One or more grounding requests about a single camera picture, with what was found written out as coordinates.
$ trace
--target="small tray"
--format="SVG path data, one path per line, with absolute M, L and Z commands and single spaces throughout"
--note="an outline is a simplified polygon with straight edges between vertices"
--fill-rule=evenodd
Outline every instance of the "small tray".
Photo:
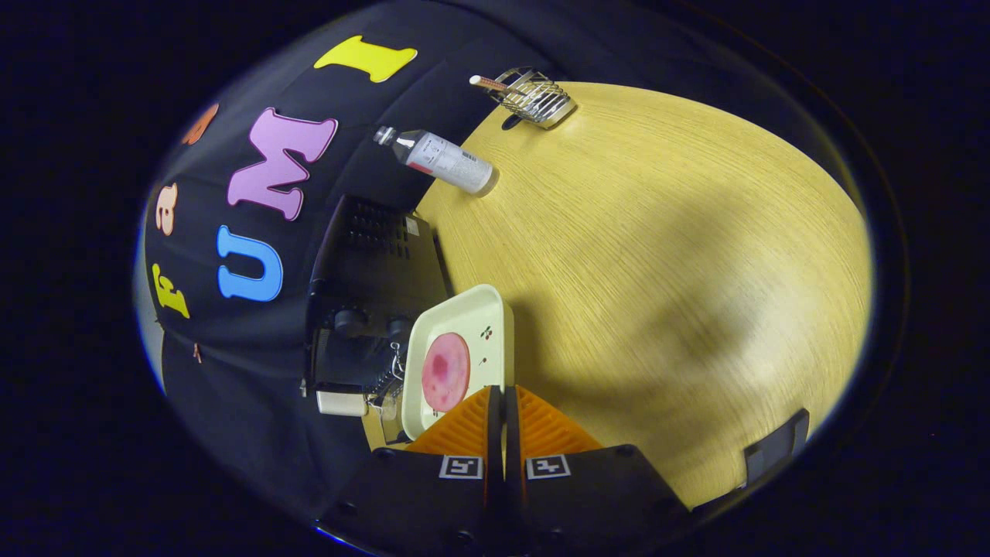
M 504 391 L 515 380 L 515 323 L 512 308 L 491 284 L 479 284 L 420 314 L 409 335 L 402 400 L 402 427 L 416 439 L 444 412 L 423 396 L 423 364 L 434 340 L 457 333 L 471 359 L 467 399 L 489 385 Z

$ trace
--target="black cloth backdrop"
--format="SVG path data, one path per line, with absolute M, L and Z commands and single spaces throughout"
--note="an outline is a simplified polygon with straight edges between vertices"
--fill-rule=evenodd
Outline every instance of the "black cloth backdrop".
M 554 25 L 540 22 L 553 19 Z M 383 83 L 353 68 L 314 61 L 343 40 L 418 54 Z M 842 161 L 824 148 L 818 126 L 771 80 L 738 56 L 657 14 L 605 3 L 544 0 L 513 4 L 461 0 L 377 4 L 336 20 L 263 60 L 203 108 L 220 109 L 194 145 L 164 154 L 151 186 L 146 221 L 150 266 L 159 264 L 182 290 L 191 318 L 157 307 L 165 330 L 162 374 L 168 400 L 214 455 L 266 499 L 301 519 L 323 513 L 367 453 L 360 421 L 322 415 L 299 381 L 305 293 L 331 211 L 345 193 L 411 210 L 431 179 L 395 163 L 371 135 L 381 125 L 427 129 L 462 142 L 494 108 L 467 84 L 534 65 L 558 80 L 614 83 L 683 96 L 744 117 L 815 159 L 851 187 Z M 251 203 L 231 207 L 227 186 L 236 170 L 261 161 L 248 140 L 267 107 L 279 115 L 338 120 L 327 151 L 295 184 L 305 200 L 286 221 Z M 199 114 L 190 115 L 190 124 Z M 181 225 L 155 233 L 159 189 L 177 183 Z M 257 276 L 249 258 L 217 254 L 220 225 L 262 240 L 279 254 L 284 278 L 271 302 L 224 298 L 217 267 Z M 202 363 L 192 357 L 198 343 Z

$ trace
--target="ventilation grille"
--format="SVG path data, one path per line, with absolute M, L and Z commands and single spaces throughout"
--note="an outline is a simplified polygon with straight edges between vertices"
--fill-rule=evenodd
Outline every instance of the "ventilation grille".
M 358 202 L 347 224 L 348 246 L 410 259 L 409 232 L 404 216 Z

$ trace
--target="metal clip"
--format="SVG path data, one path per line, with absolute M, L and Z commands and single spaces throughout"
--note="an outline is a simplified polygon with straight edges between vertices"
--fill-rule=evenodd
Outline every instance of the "metal clip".
M 400 348 L 402 346 L 397 342 L 393 342 L 389 344 L 389 347 L 395 351 L 395 356 L 392 357 L 392 367 L 390 368 L 389 371 L 392 372 L 392 377 L 394 377 L 399 381 L 404 381 L 406 377 L 406 370 L 402 366 L 402 352 L 400 352 Z

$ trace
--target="yellow letter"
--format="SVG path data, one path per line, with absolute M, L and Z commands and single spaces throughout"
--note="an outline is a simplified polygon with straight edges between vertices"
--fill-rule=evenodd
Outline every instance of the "yellow letter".
M 171 307 L 188 319 L 189 309 L 186 308 L 182 290 L 172 291 L 174 289 L 172 281 L 161 275 L 161 267 L 157 263 L 151 265 L 151 276 L 154 278 L 154 289 L 158 293 L 158 303 L 161 307 Z
M 367 71 L 371 81 L 381 83 L 416 57 L 416 49 L 393 51 L 379 45 L 363 43 L 361 37 L 362 35 L 356 35 L 333 47 L 320 56 L 313 67 L 319 69 L 332 63 L 346 65 Z

